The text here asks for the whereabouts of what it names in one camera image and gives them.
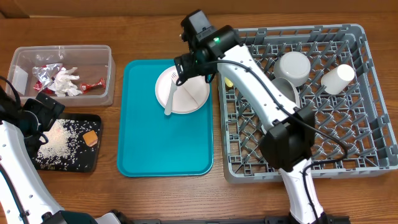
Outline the yellow plastic spoon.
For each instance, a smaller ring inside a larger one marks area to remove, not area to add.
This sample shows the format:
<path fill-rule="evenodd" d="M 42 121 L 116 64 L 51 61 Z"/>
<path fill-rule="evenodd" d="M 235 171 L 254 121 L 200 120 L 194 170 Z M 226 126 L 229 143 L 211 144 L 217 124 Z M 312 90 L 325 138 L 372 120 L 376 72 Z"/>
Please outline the yellow plastic spoon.
<path fill-rule="evenodd" d="M 232 82 L 230 79 L 226 78 L 226 77 L 224 78 L 224 82 L 225 82 L 225 85 L 226 85 L 228 88 L 234 87 L 233 82 Z"/>

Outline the pink plate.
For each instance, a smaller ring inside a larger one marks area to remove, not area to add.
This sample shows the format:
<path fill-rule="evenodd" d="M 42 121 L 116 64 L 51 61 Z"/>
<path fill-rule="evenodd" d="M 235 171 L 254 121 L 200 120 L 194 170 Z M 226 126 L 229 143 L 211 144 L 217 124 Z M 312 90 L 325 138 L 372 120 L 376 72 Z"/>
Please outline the pink plate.
<path fill-rule="evenodd" d="M 164 70 L 155 84 L 155 95 L 160 105 L 165 108 L 169 98 L 171 76 L 176 73 L 175 66 Z M 172 112 L 177 114 L 192 113 L 201 108 L 210 94 L 210 85 L 203 76 L 188 79 L 182 86 L 178 86 L 174 93 Z"/>

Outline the white napkin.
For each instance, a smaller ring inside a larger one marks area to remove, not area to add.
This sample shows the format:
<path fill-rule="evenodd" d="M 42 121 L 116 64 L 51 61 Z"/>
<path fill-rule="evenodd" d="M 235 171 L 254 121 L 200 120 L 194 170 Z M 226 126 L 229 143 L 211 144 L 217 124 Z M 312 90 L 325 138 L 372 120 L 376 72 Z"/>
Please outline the white napkin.
<path fill-rule="evenodd" d="M 52 90 L 57 96 L 77 96 L 83 92 L 73 83 L 74 80 L 79 80 L 78 75 L 73 75 L 77 70 L 77 67 L 73 67 L 67 70 L 63 67 L 56 75 L 51 85 L 48 86 L 49 90 Z"/>

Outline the silver foil wrapper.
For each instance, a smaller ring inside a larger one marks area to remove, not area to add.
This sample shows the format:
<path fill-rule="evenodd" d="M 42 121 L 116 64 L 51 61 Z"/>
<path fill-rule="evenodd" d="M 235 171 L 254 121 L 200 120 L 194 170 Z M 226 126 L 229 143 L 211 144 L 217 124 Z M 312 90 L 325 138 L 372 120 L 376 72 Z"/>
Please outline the silver foil wrapper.
<path fill-rule="evenodd" d="M 56 74 L 63 68 L 62 63 L 47 64 L 42 67 L 34 67 L 32 74 L 36 77 L 37 82 L 34 85 L 34 90 L 44 92 L 46 94 L 55 93 L 50 86 L 54 83 Z"/>

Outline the red sauce packet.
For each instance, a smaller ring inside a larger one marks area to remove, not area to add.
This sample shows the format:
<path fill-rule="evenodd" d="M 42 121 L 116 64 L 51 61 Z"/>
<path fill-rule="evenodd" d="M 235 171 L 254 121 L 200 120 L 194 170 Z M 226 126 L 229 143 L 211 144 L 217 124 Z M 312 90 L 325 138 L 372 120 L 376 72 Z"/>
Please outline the red sauce packet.
<path fill-rule="evenodd" d="M 99 87 L 104 88 L 104 89 L 106 88 L 106 82 L 105 82 L 104 78 L 100 78 L 100 80 L 94 84 L 83 83 L 80 85 L 80 90 L 83 93 L 87 93 L 87 92 L 89 92 L 95 88 L 99 88 Z"/>

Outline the orange food cube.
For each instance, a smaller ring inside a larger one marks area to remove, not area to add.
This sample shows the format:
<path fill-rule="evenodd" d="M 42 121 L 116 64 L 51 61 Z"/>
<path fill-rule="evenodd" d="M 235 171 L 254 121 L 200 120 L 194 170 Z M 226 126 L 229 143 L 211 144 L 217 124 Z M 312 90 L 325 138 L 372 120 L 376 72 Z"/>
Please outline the orange food cube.
<path fill-rule="evenodd" d="M 83 135 L 83 140 L 88 147 L 93 147 L 98 142 L 98 136 L 94 130 L 91 130 Z"/>

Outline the grey plate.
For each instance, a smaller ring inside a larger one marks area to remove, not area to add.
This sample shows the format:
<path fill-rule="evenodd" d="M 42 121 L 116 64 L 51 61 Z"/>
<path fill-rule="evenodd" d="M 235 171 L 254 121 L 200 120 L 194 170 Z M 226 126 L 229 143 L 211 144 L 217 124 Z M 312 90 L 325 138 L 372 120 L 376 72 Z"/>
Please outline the grey plate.
<path fill-rule="evenodd" d="M 301 107 L 299 93 L 290 81 L 285 78 L 275 78 L 271 82 L 285 97 Z"/>

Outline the grey bowl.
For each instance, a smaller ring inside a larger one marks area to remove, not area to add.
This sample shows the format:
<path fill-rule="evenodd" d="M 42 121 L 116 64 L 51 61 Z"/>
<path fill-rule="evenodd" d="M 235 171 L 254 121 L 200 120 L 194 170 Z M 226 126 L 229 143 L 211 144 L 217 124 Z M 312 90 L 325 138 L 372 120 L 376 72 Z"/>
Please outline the grey bowl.
<path fill-rule="evenodd" d="M 300 52 L 288 52 L 274 64 L 274 76 L 290 81 L 295 87 L 303 85 L 309 76 L 310 61 Z"/>

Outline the white paper cup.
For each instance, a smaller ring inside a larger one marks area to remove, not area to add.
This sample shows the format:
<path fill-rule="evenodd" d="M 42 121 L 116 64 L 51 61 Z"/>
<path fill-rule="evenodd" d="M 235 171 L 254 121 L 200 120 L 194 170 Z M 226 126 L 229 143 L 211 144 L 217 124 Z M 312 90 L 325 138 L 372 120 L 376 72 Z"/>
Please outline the white paper cup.
<path fill-rule="evenodd" d="M 325 86 L 325 91 L 331 95 L 337 95 L 348 86 L 354 79 L 354 69 L 347 65 L 342 64 L 324 74 L 321 79 L 321 84 Z"/>

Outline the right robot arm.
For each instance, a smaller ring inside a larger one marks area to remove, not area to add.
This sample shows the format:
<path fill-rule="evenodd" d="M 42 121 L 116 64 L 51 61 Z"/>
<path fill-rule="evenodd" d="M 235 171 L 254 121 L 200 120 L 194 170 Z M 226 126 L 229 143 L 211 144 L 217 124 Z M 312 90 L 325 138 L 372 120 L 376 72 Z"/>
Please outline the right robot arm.
<path fill-rule="evenodd" d="M 266 131 L 260 143 L 261 154 L 282 176 L 290 201 L 290 220 L 321 223 L 325 213 L 310 173 L 314 112 L 299 108 L 274 86 L 231 26 L 215 28 L 199 9 L 187 15 L 181 26 L 181 38 L 189 52 L 174 59 L 177 85 L 197 76 L 209 83 L 216 73 L 230 79 Z"/>

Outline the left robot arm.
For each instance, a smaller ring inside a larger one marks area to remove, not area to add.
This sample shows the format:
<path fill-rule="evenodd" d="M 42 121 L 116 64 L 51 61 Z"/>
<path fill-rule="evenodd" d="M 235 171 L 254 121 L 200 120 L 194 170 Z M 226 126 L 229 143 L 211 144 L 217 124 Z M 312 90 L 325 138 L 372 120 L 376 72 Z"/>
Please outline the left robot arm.
<path fill-rule="evenodd" d="M 66 211 L 51 196 L 34 167 L 30 154 L 43 142 L 64 105 L 39 93 L 21 104 L 1 92 L 1 205 L 8 223 L 129 223 L 119 211 L 102 217 Z"/>

